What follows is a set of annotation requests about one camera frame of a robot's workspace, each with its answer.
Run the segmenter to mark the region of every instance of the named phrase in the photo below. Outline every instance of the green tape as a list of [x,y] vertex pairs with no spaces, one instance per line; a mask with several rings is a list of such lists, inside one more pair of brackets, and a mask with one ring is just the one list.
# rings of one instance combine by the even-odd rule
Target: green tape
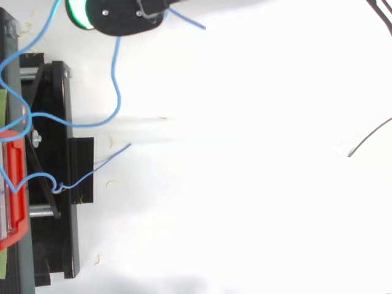
[[7,249],[0,252],[0,280],[4,280],[7,274]]
[[[6,125],[7,91],[0,89],[0,127]],[[7,249],[0,252],[0,280],[7,274]]]

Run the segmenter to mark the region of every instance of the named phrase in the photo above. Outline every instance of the wood shaving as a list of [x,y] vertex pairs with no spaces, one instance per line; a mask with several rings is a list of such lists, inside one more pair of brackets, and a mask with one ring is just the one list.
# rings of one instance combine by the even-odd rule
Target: wood shaving
[[94,264],[94,265],[98,265],[98,264],[100,264],[101,260],[102,260],[102,255],[98,255],[98,261],[97,261],[97,262],[95,262],[95,264]]
[[112,138],[111,136],[109,136],[110,139],[110,146],[109,148],[112,149],[113,145],[116,143],[116,139]]
[[116,184],[116,181],[109,181],[108,183],[106,183],[106,190],[109,188],[110,184]]

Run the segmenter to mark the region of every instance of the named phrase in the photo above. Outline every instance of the green light ring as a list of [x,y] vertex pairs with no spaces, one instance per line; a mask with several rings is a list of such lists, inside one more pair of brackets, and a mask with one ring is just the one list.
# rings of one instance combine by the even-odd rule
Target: green light ring
[[74,20],[85,29],[94,29],[86,13],[86,0],[68,0]]

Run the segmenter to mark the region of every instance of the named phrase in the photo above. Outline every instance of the blue wire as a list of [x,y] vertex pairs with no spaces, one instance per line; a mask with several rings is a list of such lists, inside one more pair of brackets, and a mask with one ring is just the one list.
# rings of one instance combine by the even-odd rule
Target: blue wire
[[168,9],[172,14],[176,15],[177,17],[180,17],[182,20],[190,23],[191,25],[194,25],[200,29],[206,29],[205,26],[203,26],[201,23],[198,23],[197,21],[191,20],[190,18],[187,18],[185,15],[182,15],[181,13],[177,12],[176,10],[169,8]]
[[109,163],[109,161],[111,161],[114,157],[116,157],[118,154],[123,153],[126,149],[128,149],[129,147],[131,147],[132,144],[128,144],[127,146],[125,146],[122,150],[114,153],[112,156],[109,157],[108,160],[105,161],[105,163],[103,163],[100,167],[97,167],[95,170],[89,172],[87,175],[85,175],[84,177],[82,177],[82,179],[80,179],[79,181],[77,181],[75,184],[73,184],[72,186],[65,186],[63,185],[63,183],[60,183],[60,187],[59,189],[53,191],[54,194],[58,194],[61,193],[63,191],[63,189],[72,189],[74,187],[76,187],[77,185],[79,185],[81,182],[83,182],[87,177],[91,176],[93,173],[97,172],[98,170],[100,170],[102,167],[104,167],[107,163]]
[[[26,109],[27,109],[27,115],[24,115],[24,116],[18,118],[16,121],[10,123],[9,125],[7,125],[7,126],[5,126],[5,127],[3,127],[3,128],[0,128],[0,133],[1,133],[1,132],[4,132],[4,131],[6,131],[6,130],[11,129],[12,127],[14,127],[14,126],[16,126],[17,124],[19,124],[22,120],[24,120],[24,119],[26,119],[26,118],[28,119],[27,126],[26,126],[25,130],[24,130],[21,134],[19,134],[19,135],[16,136],[16,137],[12,137],[12,138],[3,138],[3,139],[0,139],[0,143],[11,142],[11,141],[15,141],[15,140],[18,140],[18,139],[20,139],[20,138],[23,138],[23,137],[30,131],[30,129],[31,129],[31,127],[32,127],[32,118],[33,118],[33,117],[46,117],[46,118],[50,118],[50,119],[53,119],[53,120],[55,120],[55,121],[57,121],[57,122],[59,122],[59,123],[61,123],[61,124],[64,124],[64,125],[69,126],[69,127],[74,127],[74,128],[99,127],[99,126],[102,126],[102,125],[108,123],[109,121],[111,121],[111,120],[118,114],[118,112],[119,112],[119,110],[120,110],[120,108],[121,108],[121,93],[120,93],[120,90],[119,90],[119,87],[118,87],[118,84],[117,84],[117,80],[116,80],[116,75],[115,75],[115,72],[116,72],[116,62],[117,62],[118,51],[119,51],[119,46],[120,46],[120,42],[121,42],[121,38],[120,38],[120,37],[118,37],[118,38],[116,39],[115,52],[114,52],[113,60],[112,60],[112,64],[111,64],[111,79],[112,79],[112,81],[113,81],[113,85],[114,85],[115,90],[116,90],[116,93],[117,93],[117,107],[116,107],[116,109],[114,110],[114,112],[112,113],[112,115],[109,116],[107,119],[103,120],[102,122],[97,122],[97,123],[94,123],[94,124],[72,124],[72,123],[70,123],[70,122],[67,122],[67,121],[61,119],[61,118],[57,118],[57,117],[55,117],[55,116],[53,116],[53,115],[51,115],[51,114],[49,114],[49,113],[41,113],[41,112],[38,112],[38,113],[31,113],[31,109],[30,109],[28,103],[27,103],[27,102],[26,102],[17,92],[15,92],[11,87],[9,87],[7,84],[5,84],[4,81],[2,80],[1,73],[2,73],[2,71],[4,70],[4,68],[5,68],[10,62],[12,62],[14,59],[16,59],[16,58],[18,58],[19,56],[21,56],[22,54],[28,52],[36,43],[38,43],[38,42],[41,40],[41,38],[43,37],[43,35],[44,35],[44,34],[46,33],[46,31],[48,30],[48,28],[49,28],[51,22],[53,21],[53,18],[55,17],[55,14],[56,14],[56,11],[57,11],[57,9],[58,9],[58,7],[59,7],[60,2],[61,2],[61,0],[56,0],[55,3],[53,4],[53,7],[52,7],[51,12],[50,12],[50,15],[49,15],[49,17],[48,17],[48,20],[47,20],[47,22],[45,23],[45,26],[43,27],[43,29],[41,30],[41,32],[39,33],[39,35],[38,35],[38,36],[37,36],[37,37],[36,37],[27,47],[25,47],[24,49],[22,49],[22,50],[20,50],[20,51],[18,51],[18,52],[16,52],[16,53],[14,53],[14,54],[12,54],[12,55],[9,56],[7,59],[3,60],[3,62],[0,64],[0,85],[1,85],[4,89],[6,89],[11,95],[13,95],[13,96],[15,96],[17,99],[19,99],[20,102],[21,102],[21,103],[26,107]],[[173,9],[169,9],[169,11],[170,11],[171,13],[173,13],[174,15],[176,15],[177,17],[180,17],[180,18],[183,19],[184,21],[186,21],[186,22],[188,22],[188,23],[190,23],[190,24],[192,24],[192,25],[195,25],[195,26],[197,26],[197,27],[200,28],[200,29],[204,29],[204,30],[206,29],[206,27],[203,26],[202,24],[197,23],[196,21],[191,20],[191,19],[185,17],[184,15],[181,15],[179,12],[177,12],[177,11],[175,11],[175,10],[173,10]],[[109,163],[109,161],[111,161],[115,156],[117,156],[118,154],[122,153],[122,152],[125,151],[127,148],[129,148],[130,146],[131,146],[131,144],[128,144],[125,148],[123,148],[122,150],[120,150],[120,151],[118,151],[117,153],[115,153],[114,155],[112,155],[104,164],[102,164],[102,165],[101,165],[100,167],[98,167],[97,169],[91,171],[90,173],[88,173],[87,175],[85,175],[84,177],[82,177],[82,179],[80,179],[79,181],[77,181],[77,182],[76,182],[74,185],[72,185],[72,186],[65,186],[65,185],[63,185],[63,183],[61,183],[61,184],[60,184],[60,187],[59,187],[58,189],[56,189],[57,182],[56,182],[56,179],[55,179],[52,175],[49,175],[48,173],[35,173],[35,174],[32,174],[32,175],[29,175],[29,176],[25,177],[25,179],[23,179],[23,180],[19,183],[19,185],[15,188],[15,187],[13,186],[13,184],[12,184],[10,178],[7,176],[6,171],[3,169],[2,166],[0,166],[0,174],[3,176],[4,180],[6,181],[6,183],[7,183],[8,186],[9,186],[10,190],[11,190],[14,194],[16,194],[16,193],[23,187],[23,185],[25,184],[25,182],[29,181],[30,179],[36,178],[36,177],[38,177],[38,176],[44,176],[44,177],[50,179],[51,182],[53,183],[52,193],[58,194],[58,193],[61,193],[64,189],[72,189],[72,188],[76,187],[76,186],[79,185],[82,181],[84,181],[87,177],[91,176],[94,172],[100,170],[100,169],[101,169],[102,167],[104,167],[107,163]]]
[[[29,118],[28,124],[27,124],[25,130],[24,130],[19,136],[16,136],[16,137],[13,137],[13,138],[1,139],[0,142],[12,142],[12,141],[18,140],[19,138],[24,137],[24,136],[30,131],[31,126],[32,126],[32,119],[31,119],[31,117],[30,117],[31,110],[30,110],[30,107],[29,107],[28,103],[27,103],[27,102],[26,102],[17,92],[15,92],[11,87],[9,87],[9,86],[2,80],[1,73],[2,73],[2,71],[4,70],[4,68],[5,68],[10,62],[12,62],[15,58],[18,58],[18,57],[21,56],[22,54],[25,54],[25,53],[26,53],[27,51],[29,51],[36,43],[38,43],[38,42],[40,41],[40,39],[43,37],[43,35],[44,35],[44,34],[46,33],[46,31],[48,30],[49,25],[50,25],[51,22],[53,21],[53,18],[55,17],[55,14],[56,14],[56,11],[57,11],[57,9],[58,9],[58,7],[59,7],[60,2],[61,2],[61,0],[56,0],[55,3],[53,4],[53,7],[52,7],[51,12],[50,12],[50,15],[49,15],[49,18],[48,18],[47,22],[45,23],[45,26],[43,26],[43,29],[41,30],[41,32],[39,33],[39,35],[38,35],[38,36],[37,36],[37,37],[36,37],[27,47],[25,47],[24,49],[22,49],[22,50],[20,50],[20,51],[18,51],[18,52],[15,52],[15,53],[12,54],[11,56],[9,56],[9,57],[6,58],[5,60],[3,60],[3,62],[0,64],[0,85],[1,85],[4,89],[6,89],[9,93],[11,93],[11,94],[14,95],[16,98],[18,98],[18,99],[21,101],[21,103],[25,105],[25,107],[26,107],[26,109],[27,109],[27,117]],[[9,127],[9,126],[2,127],[2,128],[0,129],[0,133],[3,132],[3,131],[5,131],[5,130],[8,130],[8,129],[10,129],[10,128],[11,128],[11,127]]]
[[[64,121],[64,120],[62,120],[62,119],[60,119],[60,118],[57,118],[57,117],[55,117],[55,116],[53,116],[53,115],[50,115],[50,114],[48,114],[48,113],[30,113],[30,115],[25,115],[25,116],[22,116],[21,118],[18,118],[16,121],[10,123],[7,127],[8,127],[8,128],[11,128],[11,127],[13,127],[13,126],[16,126],[20,121],[22,121],[22,120],[25,119],[25,118],[29,118],[29,120],[30,120],[30,122],[31,122],[31,121],[32,121],[32,118],[33,118],[33,117],[37,117],[37,116],[44,116],[44,117],[47,117],[47,118],[51,118],[51,119],[54,119],[55,121],[57,121],[57,122],[59,122],[59,123],[63,123],[63,124],[65,124],[65,125],[67,125],[67,126],[73,126],[73,127],[96,127],[96,126],[101,126],[101,125],[106,124],[107,122],[109,122],[109,120],[111,120],[112,118],[114,118],[114,117],[117,115],[117,113],[119,112],[119,109],[121,108],[121,93],[120,93],[120,90],[119,90],[119,88],[118,88],[118,84],[117,84],[117,80],[116,80],[116,74],[115,74],[115,72],[116,72],[116,61],[117,61],[117,57],[118,57],[118,51],[119,51],[119,46],[120,46],[120,40],[121,40],[120,37],[118,37],[117,40],[116,40],[115,53],[114,53],[114,55],[113,55],[113,60],[112,60],[112,63],[111,63],[111,79],[113,80],[113,84],[114,84],[115,89],[116,89],[116,92],[117,92],[117,97],[118,97],[118,98],[117,98],[117,102],[118,102],[118,104],[117,104],[116,110],[113,112],[113,114],[112,114],[109,118],[107,118],[106,120],[104,120],[104,121],[102,121],[102,122],[98,122],[98,123],[96,123],[96,124],[85,124],[85,125],[82,125],[82,124],[75,124],[75,125],[73,125],[73,124],[71,124],[71,123],[69,123],[69,122],[66,122],[66,121]],[[13,141],[14,141],[14,140],[18,140],[19,138],[23,138],[23,137],[24,137],[24,135],[22,135],[22,133],[21,133],[19,136],[16,136],[15,138],[13,138]],[[130,145],[128,145],[126,148],[124,148],[123,150],[121,150],[121,151],[119,151],[118,153],[116,153],[114,156],[116,156],[116,155],[118,155],[119,153],[123,152],[123,151],[124,151],[125,149],[127,149],[129,146],[130,146]],[[92,171],[91,173],[88,173],[88,174],[87,174],[86,176],[84,176],[81,180],[79,180],[79,182],[77,182],[75,185],[71,186],[71,188],[72,188],[72,187],[75,187],[77,184],[79,184],[80,182],[82,182],[82,181],[83,181],[85,178],[87,178],[89,175],[93,174],[95,171],[97,171],[98,169],[100,169],[101,167],[103,167],[105,164],[108,163],[108,161],[106,161],[106,163],[104,163],[103,165],[101,165],[101,166],[100,166],[99,168],[97,168],[96,170]],[[71,189],[71,188],[68,188],[67,186],[63,186],[63,185],[61,184],[61,185],[60,185],[60,188],[56,190],[57,182],[56,182],[55,178],[54,178],[53,176],[51,176],[50,174],[48,174],[48,173],[34,173],[34,174],[32,174],[32,175],[29,175],[28,177],[26,177],[25,179],[23,179],[23,180],[19,183],[19,185],[18,185],[16,188],[13,186],[13,184],[12,184],[10,178],[8,177],[6,171],[3,169],[2,166],[0,166],[0,174],[3,176],[4,180],[6,181],[6,183],[8,184],[8,186],[10,187],[10,190],[11,190],[14,194],[16,194],[16,193],[20,190],[20,188],[23,186],[23,184],[24,184],[26,181],[28,181],[28,180],[30,180],[30,179],[33,179],[33,178],[36,178],[36,177],[38,177],[38,176],[44,176],[44,177],[49,178],[49,179],[51,180],[51,182],[53,183],[52,193],[54,193],[54,194],[60,193],[60,192],[62,191],[62,188]]]
[[[113,81],[113,85],[114,85],[116,93],[117,93],[117,107],[114,110],[114,112],[107,119],[105,119],[101,122],[94,123],[94,124],[72,124],[71,122],[67,122],[67,121],[65,121],[61,118],[58,118],[54,115],[51,115],[49,113],[44,113],[44,112],[31,113],[29,111],[29,107],[27,105],[28,112],[30,112],[30,113],[28,113],[26,116],[22,116],[22,117],[18,118],[16,121],[10,123],[8,126],[3,127],[2,129],[0,129],[0,132],[3,132],[4,130],[8,130],[8,129],[16,126],[18,123],[20,123],[22,120],[24,120],[26,118],[35,118],[35,117],[50,118],[54,121],[57,121],[58,123],[64,124],[65,126],[73,127],[76,129],[99,127],[99,126],[102,126],[102,125],[108,123],[109,121],[111,121],[118,114],[118,112],[120,111],[120,108],[121,108],[121,93],[120,93],[120,90],[119,90],[119,87],[117,84],[117,80],[116,80],[116,62],[117,62],[117,57],[118,57],[118,51],[120,48],[120,43],[121,43],[121,37],[117,37],[115,52],[113,55],[113,60],[111,62],[111,80]],[[20,95],[17,95],[16,97],[18,99],[20,99],[21,102],[25,102],[25,100]],[[30,123],[30,126],[27,126],[26,130],[29,130],[29,128],[31,128],[31,119],[29,119],[29,123]],[[13,137],[10,140],[8,140],[8,139],[3,140],[3,142],[15,141],[15,140],[18,140],[18,139],[24,137],[27,133],[26,130],[24,132],[22,132],[19,136]]]

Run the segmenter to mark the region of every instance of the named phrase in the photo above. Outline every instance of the metal screw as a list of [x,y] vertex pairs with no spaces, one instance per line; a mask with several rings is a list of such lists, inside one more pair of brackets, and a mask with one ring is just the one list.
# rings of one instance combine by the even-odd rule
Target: metal screw
[[42,142],[42,137],[38,134],[37,130],[34,130],[31,134],[31,143],[34,148],[38,148],[39,143]]
[[72,69],[70,67],[64,69],[64,78],[66,79],[72,78]]
[[22,33],[22,27],[20,26],[19,21],[17,20],[9,20],[6,23],[6,34],[14,39],[20,37]]

